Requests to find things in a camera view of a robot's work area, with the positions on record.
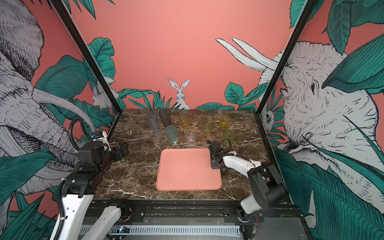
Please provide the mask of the pink plastic tray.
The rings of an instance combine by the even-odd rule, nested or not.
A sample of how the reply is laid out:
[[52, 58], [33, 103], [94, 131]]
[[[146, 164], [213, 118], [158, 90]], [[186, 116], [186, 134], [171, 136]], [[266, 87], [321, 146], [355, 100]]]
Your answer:
[[212, 169], [207, 148], [166, 149], [161, 152], [157, 190], [214, 191], [221, 187], [221, 171]]

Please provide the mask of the blue-grey clear tumbler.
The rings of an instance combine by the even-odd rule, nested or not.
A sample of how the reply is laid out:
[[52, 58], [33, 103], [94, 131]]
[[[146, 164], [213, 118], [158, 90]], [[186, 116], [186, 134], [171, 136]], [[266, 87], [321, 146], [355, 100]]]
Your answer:
[[159, 121], [158, 116], [155, 111], [149, 111], [145, 115], [146, 122], [152, 132], [159, 131]]

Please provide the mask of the amber yellow tumbler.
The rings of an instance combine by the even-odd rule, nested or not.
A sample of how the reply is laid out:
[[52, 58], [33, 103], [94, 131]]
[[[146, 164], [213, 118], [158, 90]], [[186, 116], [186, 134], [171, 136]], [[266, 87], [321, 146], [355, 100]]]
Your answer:
[[190, 111], [189, 110], [179, 111], [178, 117], [179, 117], [180, 126], [183, 130], [190, 126], [191, 117], [190, 117]]

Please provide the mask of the dark smoky tumbler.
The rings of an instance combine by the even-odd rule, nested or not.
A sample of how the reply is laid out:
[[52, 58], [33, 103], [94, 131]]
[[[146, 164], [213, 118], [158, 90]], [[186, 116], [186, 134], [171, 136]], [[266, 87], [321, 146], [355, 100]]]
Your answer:
[[165, 128], [171, 125], [171, 112], [169, 109], [160, 109], [159, 116]]

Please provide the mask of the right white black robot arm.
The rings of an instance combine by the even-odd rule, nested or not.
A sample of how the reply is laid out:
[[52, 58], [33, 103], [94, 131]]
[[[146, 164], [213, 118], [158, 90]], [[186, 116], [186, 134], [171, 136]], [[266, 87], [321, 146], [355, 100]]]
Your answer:
[[233, 169], [248, 178], [252, 194], [241, 201], [243, 212], [250, 215], [267, 210], [289, 195], [289, 189], [277, 167], [246, 158], [233, 149], [223, 149], [217, 141], [206, 141], [212, 169]]

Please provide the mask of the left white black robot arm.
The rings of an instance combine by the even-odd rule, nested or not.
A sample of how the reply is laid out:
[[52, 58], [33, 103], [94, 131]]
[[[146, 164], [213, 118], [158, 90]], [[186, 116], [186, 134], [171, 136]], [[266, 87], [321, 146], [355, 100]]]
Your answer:
[[51, 235], [52, 240], [76, 240], [79, 237], [87, 210], [98, 186], [112, 163], [129, 155], [128, 144], [115, 147], [94, 141], [79, 149], [80, 161], [73, 172], [59, 185], [57, 200], [59, 217]]

